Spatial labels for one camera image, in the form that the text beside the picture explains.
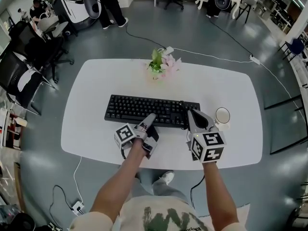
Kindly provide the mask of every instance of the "shoe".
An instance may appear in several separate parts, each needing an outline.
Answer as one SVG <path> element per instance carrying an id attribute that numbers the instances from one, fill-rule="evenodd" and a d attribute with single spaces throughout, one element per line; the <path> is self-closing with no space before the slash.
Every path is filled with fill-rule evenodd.
<path id="1" fill-rule="evenodd" d="M 124 27 L 127 24 L 128 18 L 125 17 L 125 20 L 126 20 L 126 22 L 123 25 L 119 26 L 119 27 Z"/>
<path id="2" fill-rule="evenodd" d="M 113 20 L 110 20 L 110 23 L 111 23 L 111 24 L 110 24 L 109 26 L 103 27 L 103 29 L 106 30 L 108 27 L 112 26 L 112 25 L 114 24 L 114 21 L 113 21 Z"/>
<path id="3" fill-rule="evenodd" d="M 172 170 L 167 171 L 165 174 L 162 175 L 160 179 L 162 179 L 166 185 L 169 185 L 169 183 L 173 180 L 174 172 Z"/>

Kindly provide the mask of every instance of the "black cable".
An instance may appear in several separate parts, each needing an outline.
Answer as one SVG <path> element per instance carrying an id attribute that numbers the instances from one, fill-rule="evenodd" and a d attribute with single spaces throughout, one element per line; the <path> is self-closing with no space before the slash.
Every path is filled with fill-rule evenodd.
<path id="1" fill-rule="evenodd" d="M 221 31 L 223 31 L 224 33 L 228 34 L 235 42 L 237 42 L 243 49 L 245 49 L 247 52 L 249 52 L 252 56 L 254 56 L 248 49 L 246 49 L 243 45 L 241 45 L 234 37 L 232 37 L 230 35 L 230 33 L 226 32 L 225 30 L 223 30 L 222 28 L 220 28 L 218 25 L 216 25 L 214 22 L 212 22 L 211 19 L 209 19 L 210 23 L 213 24 L 214 26 L 216 26 L 217 28 L 219 28 Z"/>
<path id="2" fill-rule="evenodd" d="M 202 178 L 202 180 L 197 184 L 197 185 L 195 185 L 195 186 L 193 186 L 192 188 L 191 188 L 191 202 L 192 202 L 192 205 L 193 205 L 193 208 L 195 209 L 195 207 L 194 207 L 194 204 L 193 204 L 193 189 L 194 188 L 196 188 L 197 186 L 199 186 L 200 184 L 201 184 L 201 182 L 204 180 L 204 176 L 203 176 L 203 178 Z"/>
<path id="3" fill-rule="evenodd" d="M 121 154 L 122 154 L 122 157 L 124 158 L 124 160 L 126 159 L 125 157 L 125 154 L 124 154 L 124 150 L 121 148 Z"/>
<path id="4" fill-rule="evenodd" d="M 132 36 L 132 37 L 134 37 L 134 38 L 145 39 L 145 40 L 151 41 L 151 42 L 153 42 L 154 44 L 157 44 L 157 45 L 163 47 L 163 48 L 166 50 L 166 47 L 165 47 L 165 46 L 163 46 L 163 45 L 161 45 L 161 44 L 159 44 L 159 43 L 157 43 L 157 42 L 155 42 L 155 41 L 153 41 L 153 40 L 151 40 L 151 39 L 131 35 L 131 34 L 127 31 L 127 27 L 128 27 L 128 25 L 125 27 L 125 28 L 126 28 L 126 33 L 127 33 L 128 35 L 130 35 L 130 36 Z"/>
<path id="5" fill-rule="evenodd" d="M 67 202 L 67 200 L 66 200 L 66 195 L 65 195 L 65 192 L 64 192 L 63 188 L 60 187 L 59 185 L 54 185 L 54 187 L 53 187 L 53 189 L 52 189 L 52 204 L 49 206 L 49 214 L 50 214 L 52 220 L 54 221 L 54 223 L 60 228 L 59 224 L 55 221 L 55 219 L 53 218 L 53 216 L 52 216 L 52 214 L 51 214 L 51 207 L 53 206 L 53 203 L 54 203 L 54 189 L 55 189 L 56 187 L 58 187 L 58 188 L 60 188 L 60 189 L 62 190 L 62 192 L 63 192 L 63 194 L 64 194 L 65 202 L 66 202 L 67 206 L 69 207 L 69 209 L 70 209 L 70 210 L 73 210 L 73 209 L 72 209 L 71 206 L 69 206 L 69 204 L 68 204 L 68 202 Z"/>

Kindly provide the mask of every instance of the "jeans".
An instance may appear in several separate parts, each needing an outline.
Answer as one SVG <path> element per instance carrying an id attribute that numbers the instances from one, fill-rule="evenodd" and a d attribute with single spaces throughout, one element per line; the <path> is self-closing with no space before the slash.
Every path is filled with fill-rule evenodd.
<path id="1" fill-rule="evenodd" d="M 101 2 L 101 5 L 102 5 L 102 12 L 101 12 L 101 15 L 99 17 L 99 20 L 102 24 L 102 27 L 107 27 L 107 26 L 111 25 L 109 16 L 108 16 L 107 11 L 105 9 L 105 6 L 111 12 L 111 14 L 114 17 L 118 26 L 122 26 L 126 22 L 125 18 L 122 15 L 121 8 L 119 6 L 119 2 L 117 0 L 100 0 L 100 2 Z"/>
<path id="2" fill-rule="evenodd" d="M 172 187 L 167 186 L 164 180 L 159 179 L 153 183 L 153 193 L 155 196 L 172 196 L 177 197 L 183 200 L 185 203 L 188 203 L 186 196 Z M 148 193 L 141 185 L 141 182 L 138 178 L 135 178 L 133 187 L 131 189 L 131 197 L 141 197 L 141 196 L 152 196 Z"/>

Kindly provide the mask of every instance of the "hand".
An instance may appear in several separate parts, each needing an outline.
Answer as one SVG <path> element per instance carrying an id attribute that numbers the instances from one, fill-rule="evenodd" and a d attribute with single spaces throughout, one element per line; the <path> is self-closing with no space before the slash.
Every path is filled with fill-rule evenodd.
<path id="1" fill-rule="evenodd" d="M 133 146 L 131 148 L 131 152 L 141 153 L 143 156 L 146 156 L 146 151 L 142 147 L 143 140 L 139 138 L 135 138 Z"/>

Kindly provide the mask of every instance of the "white t-shirt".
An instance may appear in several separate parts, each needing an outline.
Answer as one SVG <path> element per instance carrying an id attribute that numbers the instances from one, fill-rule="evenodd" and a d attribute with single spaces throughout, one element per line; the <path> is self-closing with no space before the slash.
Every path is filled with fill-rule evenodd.
<path id="1" fill-rule="evenodd" d="M 171 196 L 142 196 L 126 202 L 120 212 L 121 231 L 211 231 L 193 208 Z M 113 223 L 105 214 L 90 212 L 74 219 L 70 231 L 110 231 Z M 222 231 L 246 231 L 233 223 Z"/>

